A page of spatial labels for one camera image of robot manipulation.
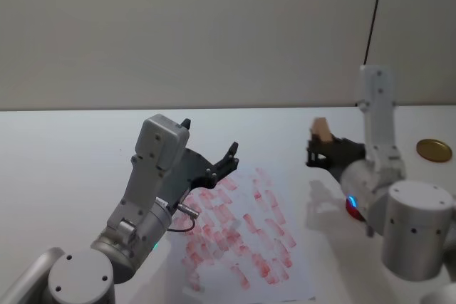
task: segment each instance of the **white table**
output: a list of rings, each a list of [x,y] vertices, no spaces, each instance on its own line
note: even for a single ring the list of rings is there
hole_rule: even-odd
[[[157,112],[175,121],[190,117],[188,146],[213,162],[236,140],[239,167],[266,163],[285,175],[284,192],[304,232],[314,303],[416,303],[449,282],[445,271],[422,283],[389,273],[380,262],[381,238],[366,238],[362,224],[347,215],[329,173],[305,166],[314,117],[327,117],[339,137],[363,141],[357,108],[2,112],[0,293],[48,247],[90,245],[125,190],[143,120]],[[415,151],[427,137],[456,148],[455,123],[456,107],[398,108],[397,145],[409,178],[456,193],[454,161],[433,164]],[[134,279],[117,287],[119,304],[165,303],[166,291],[174,290],[165,283],[168,251],[167,242],[160,243]]]

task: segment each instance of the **paper sheet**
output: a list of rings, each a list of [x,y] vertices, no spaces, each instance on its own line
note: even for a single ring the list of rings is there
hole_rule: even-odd
[[[238,170],[215,189],[196,189],[186,205],[201,212],[189,233],[169,233],[175,274],[200,303],[251,304],[312,297],[301,232],[285,183],[262,168]],[[191,226],[176,214],[173,228]]]

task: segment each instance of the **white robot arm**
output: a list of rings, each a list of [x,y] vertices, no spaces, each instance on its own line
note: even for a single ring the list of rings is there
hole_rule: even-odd
[[[443,256],[445,250],[445,256],[451,255],[445,238],[454,200],[434,184],[405,180],[405,166],[395,145],[391,72],[364,65],[361,84],[358,106],[364,114],[366,144],[332,135],[329,141],[322,140],[314,130],[307,165],[327,169],[334,176],[366,221],[368,236],[383,235],[382,262],[389,270],[408,281],[431,279],[444,262],[449,266],[450,259]],[[450,287],[423,298],[422,303],[456,303],[456,286]]]
[[[238,165],[234,142],[211,164],[185,147],[190,120],[163,115],[144,121],[123,198],[91,248],[67,254],[52,248],[0,298],[0,304],[115,304],[114,285],[131,279],[169,229],[177,211],[195,226],[199,213],[183,201],[192,189],[212,189]]]

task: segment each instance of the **gold lid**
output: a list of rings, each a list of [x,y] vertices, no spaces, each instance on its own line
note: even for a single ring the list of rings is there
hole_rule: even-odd
[[[436,139],[423,139],[416,144],[418,154],[431,162],[448,162],[453,153],[451,148],[444,142]]]

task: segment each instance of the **led light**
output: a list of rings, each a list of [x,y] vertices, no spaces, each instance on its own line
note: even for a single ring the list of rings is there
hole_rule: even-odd
[[[358,206],[358,203],[356,202],[356,198],[354,196],[349,196],[347,199],[353,208],[356,208]]]

